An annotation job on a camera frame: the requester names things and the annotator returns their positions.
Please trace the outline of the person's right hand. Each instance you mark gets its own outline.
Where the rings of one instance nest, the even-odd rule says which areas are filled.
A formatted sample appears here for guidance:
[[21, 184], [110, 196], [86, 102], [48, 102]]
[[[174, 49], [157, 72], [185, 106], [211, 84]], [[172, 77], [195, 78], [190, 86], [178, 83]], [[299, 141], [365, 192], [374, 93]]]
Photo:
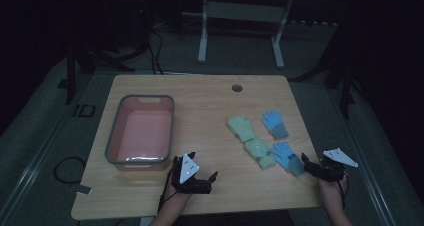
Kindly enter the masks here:
[[347, 192], [346, 178], [343, 178], [337, 182], [327, 182], [319, 179], [318, 185], [324, 204], [326, 202], [340, 202], [343, 205], [343, 201]]

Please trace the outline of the blue glove with grey cuff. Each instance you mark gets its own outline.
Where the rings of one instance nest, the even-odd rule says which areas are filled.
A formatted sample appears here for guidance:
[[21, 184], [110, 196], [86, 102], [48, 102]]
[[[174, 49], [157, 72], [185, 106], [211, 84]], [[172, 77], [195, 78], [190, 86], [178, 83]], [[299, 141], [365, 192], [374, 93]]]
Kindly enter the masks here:
[[278, 111], [267, 111], [263, 114], [261, 122], [275, 140], [285, 139], [289, 136], [282, 115]]

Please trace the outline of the person's left hand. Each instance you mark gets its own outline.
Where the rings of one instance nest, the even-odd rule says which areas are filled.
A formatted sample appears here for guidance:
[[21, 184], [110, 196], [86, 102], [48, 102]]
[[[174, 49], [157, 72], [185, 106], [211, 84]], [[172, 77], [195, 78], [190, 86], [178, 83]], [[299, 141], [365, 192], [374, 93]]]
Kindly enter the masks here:
[[185, 194], [178, 192], [171, 183], [168, 183], [165, 187], [165, 192], [163, 193], [163, 202], [172, 202], [177, 205], [185, 205], [189, 199], [191, 198], [191, 194]]

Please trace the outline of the white metal desk frame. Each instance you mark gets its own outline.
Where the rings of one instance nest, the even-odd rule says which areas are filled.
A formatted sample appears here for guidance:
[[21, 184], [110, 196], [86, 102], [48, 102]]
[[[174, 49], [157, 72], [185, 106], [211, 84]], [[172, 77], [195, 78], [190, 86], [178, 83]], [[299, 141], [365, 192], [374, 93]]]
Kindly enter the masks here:
[[206, 61], [208, 46], [207, 27], [209, 18], [277, 23], [279, 28], [271, 37], [271, 46], [276, 67], [283, 69], [285, 63], [280, 48], [280, 41], [288, 21], [292, 3], [293, 0], [286, 0], [284, 6], [267, 6], [203, 0], [202, 27], [197, 61], [199, 63], [204, 63]]

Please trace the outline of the grey tape tag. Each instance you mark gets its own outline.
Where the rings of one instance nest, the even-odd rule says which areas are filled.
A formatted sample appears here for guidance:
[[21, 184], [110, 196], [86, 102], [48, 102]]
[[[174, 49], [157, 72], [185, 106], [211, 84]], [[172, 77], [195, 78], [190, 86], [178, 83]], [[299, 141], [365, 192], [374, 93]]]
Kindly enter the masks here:
[[71, 185], [69, 191], [75, 194], [89, 195], [92, 192], [92, 188], [80, 184]]

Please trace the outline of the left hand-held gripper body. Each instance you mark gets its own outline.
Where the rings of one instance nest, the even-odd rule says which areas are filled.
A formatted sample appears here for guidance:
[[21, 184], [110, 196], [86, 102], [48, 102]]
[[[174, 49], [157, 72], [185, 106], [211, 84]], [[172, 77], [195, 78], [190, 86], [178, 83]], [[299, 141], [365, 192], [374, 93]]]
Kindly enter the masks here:
[[197, 179], [196, 173], [200, 167], [184, 154], [181, 157], [175, 156], [173, 159], [171, 184], [181, 193], [185, 194], [209, 194], [212, 184], [206, 180]]

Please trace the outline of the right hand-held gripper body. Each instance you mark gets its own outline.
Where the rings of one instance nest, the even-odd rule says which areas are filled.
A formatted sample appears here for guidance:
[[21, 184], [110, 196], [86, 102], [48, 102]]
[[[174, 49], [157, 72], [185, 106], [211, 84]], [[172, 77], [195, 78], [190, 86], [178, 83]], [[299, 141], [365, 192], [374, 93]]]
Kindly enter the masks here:
[[312, 175], [326, 182], [342, 180], [345, 166], [358, 167], [358, 163], [348, 156], [340, 148], [324, 150], [321, 164], [316, 165]]

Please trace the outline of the pink basin with grey rim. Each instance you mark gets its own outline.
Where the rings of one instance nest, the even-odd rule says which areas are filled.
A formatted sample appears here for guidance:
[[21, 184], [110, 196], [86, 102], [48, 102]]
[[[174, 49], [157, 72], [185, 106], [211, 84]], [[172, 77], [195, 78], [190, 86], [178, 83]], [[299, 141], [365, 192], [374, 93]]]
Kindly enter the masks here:
[[168, 95], [127, 95], [118, 105], [105, 149], [121, 171], [162, 171], [169, 164], [175, 102]]

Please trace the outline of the plain green knit glove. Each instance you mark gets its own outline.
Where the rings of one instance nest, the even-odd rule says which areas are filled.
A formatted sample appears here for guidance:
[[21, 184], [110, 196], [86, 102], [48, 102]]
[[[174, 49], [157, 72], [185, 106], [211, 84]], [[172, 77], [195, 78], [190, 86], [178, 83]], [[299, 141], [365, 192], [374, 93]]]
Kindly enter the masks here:
[[228, 119], [227, 127], [242, 143], [256, 137], [251, 122], [244, 117], [236, 116]]

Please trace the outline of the blue glove with dark dots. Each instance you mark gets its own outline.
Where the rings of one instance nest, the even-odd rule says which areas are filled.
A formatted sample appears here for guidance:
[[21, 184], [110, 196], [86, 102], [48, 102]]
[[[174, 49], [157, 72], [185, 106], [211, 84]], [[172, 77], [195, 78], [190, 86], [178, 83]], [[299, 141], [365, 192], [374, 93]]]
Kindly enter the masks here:
[[304, 173], [304, 165], [287, 142], [274, 143], [271, 149], [274, 160], [295, 177]]

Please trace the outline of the black tripod stand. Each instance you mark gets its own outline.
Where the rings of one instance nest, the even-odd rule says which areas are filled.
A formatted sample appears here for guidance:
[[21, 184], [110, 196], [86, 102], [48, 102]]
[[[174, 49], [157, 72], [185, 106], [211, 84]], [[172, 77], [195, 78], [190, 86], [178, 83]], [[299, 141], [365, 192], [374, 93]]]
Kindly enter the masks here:
[[351, 79], [353, 74], [353, 50], [357, 46], [355, 31], [347, 21], [337, 24], [317, 65], [311, 70], [289, 79], [290, 82], [303, 82], [325, 71], [328, 72], [324, 86], [335, 89], [341, 86], [339, 109], [342, 116], [349, 120], [349, 105], [354, 103], [351, 96]]
[[66, 104], [76, 95], [76, 71], [94, 73], [95, 58], [112, 69], [132, 70], [124, 62], [147, 51], [151, 8], [149, 0], [65, 0], [67, 71], [60, 85]]

